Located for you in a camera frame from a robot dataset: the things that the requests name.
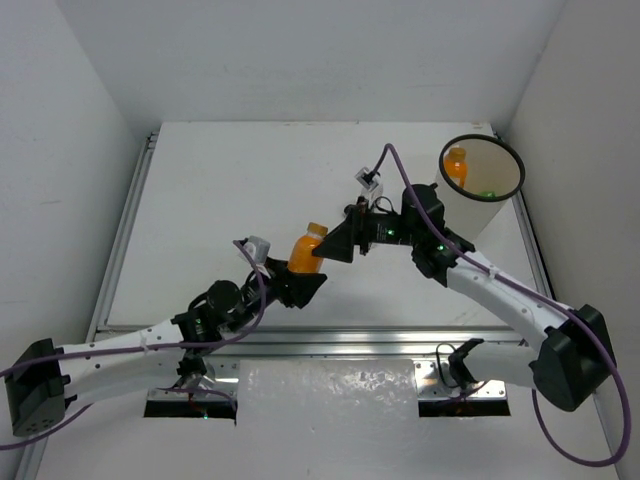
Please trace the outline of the orange juice bottle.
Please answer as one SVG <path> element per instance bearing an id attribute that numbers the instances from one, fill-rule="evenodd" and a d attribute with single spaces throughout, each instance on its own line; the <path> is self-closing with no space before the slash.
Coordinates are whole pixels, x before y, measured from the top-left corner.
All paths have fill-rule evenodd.
<path id="1" fill-rule="evenodd" d="M 293 247 L 287 263 L 288 270 L 297 274 L 319 273 L 323 259 L 314 256 L 313 250 L 323 242 L 327 234 L 326 226 L 310 222 L 306 233 L 296 241 Z"/>
<path id="2" fill-rule="evenodd" d="M 467 151 L 460 146 L 450 147 L 443 157 L 445 178 L 456 187 L 464 189 L 468 176 Z"/>

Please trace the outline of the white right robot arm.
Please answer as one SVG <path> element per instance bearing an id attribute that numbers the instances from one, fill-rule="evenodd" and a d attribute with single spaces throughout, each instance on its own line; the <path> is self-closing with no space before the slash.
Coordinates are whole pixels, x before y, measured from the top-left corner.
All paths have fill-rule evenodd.
<path id="1" fill-rule="evenodd" d="M 472 338 L 455 348 L 440 370 L 452 389 L 499 380 L 536 390 L 555 407 L 576 410 L 609 377 L 597 350 L 612 349 L 603 315 L 590 305 L 553 308 L 516 280 L 501 276 L 473 244 L 445 225 L 434 185 L 403 191 L 397 213 L 376 213 L 364 198 L 345 208 L 344 220 L 327 234 L 314 256 L 350 263 L 374 244 L 411 249 L 419 272 L 460 293 L 509 325 L 526 342 L 499 346 Z"/>

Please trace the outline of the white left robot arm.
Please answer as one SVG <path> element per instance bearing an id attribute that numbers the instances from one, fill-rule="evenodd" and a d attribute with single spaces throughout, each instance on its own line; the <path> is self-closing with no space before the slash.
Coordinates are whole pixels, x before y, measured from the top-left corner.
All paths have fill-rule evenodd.
<path id="1" fill-rule="evenodd" d="M 326 280 L 269 259 L 245 285 L 218 280 L 185 312 L 151 327 L 80 345 L 35 341 L 1 373 L 12 433 L 30 437 L 62 422 L 69 407 L 203 375 L 205 356 L 252 333 L 272 303 L 302 309 Z"/>

